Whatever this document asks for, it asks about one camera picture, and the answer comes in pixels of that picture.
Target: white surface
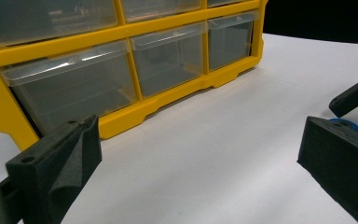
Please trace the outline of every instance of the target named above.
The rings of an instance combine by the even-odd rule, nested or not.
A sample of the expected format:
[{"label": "white surface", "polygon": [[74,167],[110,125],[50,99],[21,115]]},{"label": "white surface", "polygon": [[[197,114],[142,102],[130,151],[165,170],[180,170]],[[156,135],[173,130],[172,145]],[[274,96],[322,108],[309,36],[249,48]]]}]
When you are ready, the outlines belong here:
[{"label": "white surface", "polygon": [[[356,223],[296,159],[306,117],[358,81],[358,45],[264,40],[255,69],[102,141],[63,223]],[[16,153],[0,133],[0,180]]]}]

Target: black background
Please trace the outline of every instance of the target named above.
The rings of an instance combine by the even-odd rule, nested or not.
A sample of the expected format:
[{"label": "black background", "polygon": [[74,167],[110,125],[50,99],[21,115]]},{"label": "black background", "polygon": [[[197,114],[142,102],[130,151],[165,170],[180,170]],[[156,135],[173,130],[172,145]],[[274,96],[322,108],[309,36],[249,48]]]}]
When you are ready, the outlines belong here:
[{"label": "black background", "polygon": [[264,33],[358,43],[358,0],[269,0]]}]

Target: yellow storage organizer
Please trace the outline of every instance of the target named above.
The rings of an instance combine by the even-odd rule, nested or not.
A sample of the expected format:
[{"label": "yellow storage organizer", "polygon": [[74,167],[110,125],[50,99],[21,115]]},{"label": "yellow storage organizer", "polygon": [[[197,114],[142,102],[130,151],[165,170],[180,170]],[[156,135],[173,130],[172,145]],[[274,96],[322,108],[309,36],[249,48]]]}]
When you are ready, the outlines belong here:
[{"label": "yellow storage organizer", "polygon": [[[171,15],[161,13],[164,17],[147,20],[126,18],[125,13],[128,13],[128,10],[124,9],[122,2],[124,1],[113,1],[114,7],[112,8],[115,8],[117,20],[112,26],[89,33],[70,34],[28,44],[0,47],[0,133],[9,134],[20,150],[36,142],[40,133],[26,115],[29,115],[30,111],[28,113],[23,111],[23,105],[18,102],[19,95],[15,95],[16,91],[13,91],[10,86],[13,83],[17,85],[17,79],[7,80],[5,77],[7,71],[13,72],[7,70],[13,67],[13,64],[28,64],[43,58],[48,58],[49,62],[55,62],[68,59],[70,55],[83,55],[83,58],[79,59],[82,62],[88,59],[85,55],[90,52],[97,52],[98,56],[113,60],[112,63],[118,60],[115,57],[123,57],[127,61],[128,69],[119,69],[118,73],[128,73],[129,78],[123,82],[128,83],[127,80],[131,80],[132,85],[126,89],[130,93],[130,100],[116,110],[112,109],[100,114],[100,135],[102,139],[107,139],[142,123],[147,115],[192,92],[210,87],[217,88],[228,83],[239,73],[252,68],[261,60],[267,0],[227,1],[227,4],[223,5],[216,3],[219,2],[216,0],[209,4],[207,0],[201,0],[199,8],[192,6],[190,11],[178,10]],[[237,33],[235,29],[225,29],[230,24],[234,26],[242,23],[242,20],[248,20],[250,15],[254,16],[254,20],[249,20],[250,23],[248,22],[247,25],[250,27],[250,32],[244,34],[246,38],[249,38],[248,45],[239,46],[244,47],[245,50],[235,52],[238,48],[232,46],[233,42],[229,38],[230,35],[235,37],[240,33]],[[185,37],[192,38],[192,42],[181,39]],[[164,75],[163,79],[146,80],[150,71],[161,69],[153,68],[148,64],[149,59],[145,55],[154,55],[153,57],[157,60],[170,61],[170,56],[164,56],[166,52],[163,54],[162,51],[157,51],[157,53],[155,51],[158,48],[165,48],[159,50],[169,52],[170,47],[162,46],[163,44],[168,46],[172,41],[177,42],[174,48],[178,50],[177,57],[192,61],[183,65],[183,71],[179,73],[182,75],[185,70],[190,75],[171,86],[154,90],[156,83],[166,83],[165,80],[169,78],[167,79],[167,75]],[[189,53],[190,49],[199,49],[199,53]],[[232,62],[225,61],[231,57]]]}]

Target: parts cabinet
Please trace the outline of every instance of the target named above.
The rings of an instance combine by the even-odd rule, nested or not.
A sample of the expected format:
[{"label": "parts cabinet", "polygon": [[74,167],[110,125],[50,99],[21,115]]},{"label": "parts cabinet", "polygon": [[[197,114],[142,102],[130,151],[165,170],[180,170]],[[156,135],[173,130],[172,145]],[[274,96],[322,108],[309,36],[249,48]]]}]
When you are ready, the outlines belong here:
[{"label": "parts cabinet", "polygon": [[110,138],[262,57],[267,0],[37,2],[0,4],[25,18],[0,13],[0,133],[20,150],[88,114]]}]

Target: black mechanical arm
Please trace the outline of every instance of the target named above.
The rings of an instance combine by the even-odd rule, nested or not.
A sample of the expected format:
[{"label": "black mechanical arm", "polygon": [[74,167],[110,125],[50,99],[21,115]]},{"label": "black mechanical arm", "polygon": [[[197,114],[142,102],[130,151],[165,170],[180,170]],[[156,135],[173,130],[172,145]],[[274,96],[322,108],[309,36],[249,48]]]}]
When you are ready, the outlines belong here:
[{"label": "black mechanical arm", "polygon": [[102,160],[98,117],[72,120],[6,164],[0,224],[61,223]]},{"label": "black mechanical arm", "polygon": [[[334,98],[339,118],[358,106],[358,83]],[[358,127],[344,119],[308,117],[298,161],[358,221]]]}]

